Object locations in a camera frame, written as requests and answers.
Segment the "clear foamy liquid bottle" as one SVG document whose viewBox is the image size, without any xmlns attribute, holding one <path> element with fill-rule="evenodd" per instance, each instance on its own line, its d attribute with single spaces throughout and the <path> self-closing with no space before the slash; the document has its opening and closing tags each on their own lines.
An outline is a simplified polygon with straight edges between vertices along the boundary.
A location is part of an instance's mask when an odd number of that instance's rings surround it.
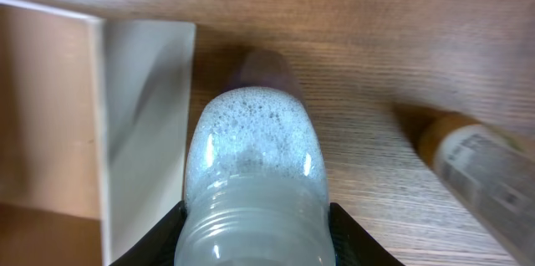
<svg viewBox="0 0 535 266">
<path fill-rule="evenodd" d="M 298 81 L 251 52 L 202 111 L 186 164 L 177 265 L 332 265 L 327 174 Z"/>
</svg>

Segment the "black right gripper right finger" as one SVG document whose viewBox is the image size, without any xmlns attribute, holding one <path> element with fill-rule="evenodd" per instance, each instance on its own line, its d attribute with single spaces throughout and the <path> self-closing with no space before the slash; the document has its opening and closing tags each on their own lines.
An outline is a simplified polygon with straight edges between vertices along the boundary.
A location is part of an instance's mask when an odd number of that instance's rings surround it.
<svg viewBox="0 0 535 266">
<path fill-rule="evenodd" d="M 337 266 L 404 266 L 336 202 L 329 205 L 329 230 Z"/>
</svg>

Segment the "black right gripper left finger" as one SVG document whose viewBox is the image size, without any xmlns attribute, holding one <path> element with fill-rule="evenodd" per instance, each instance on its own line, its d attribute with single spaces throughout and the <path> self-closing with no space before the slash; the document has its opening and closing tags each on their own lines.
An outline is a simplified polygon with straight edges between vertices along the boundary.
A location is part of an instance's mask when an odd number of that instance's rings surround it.
<svg viewBox="0 0 535 266">
<path fill-rule="evenodd" d="M 173 266 L 176 244 L 186 217 L 186 204 L 180 201 L 110 266 Z"/>
</svg>

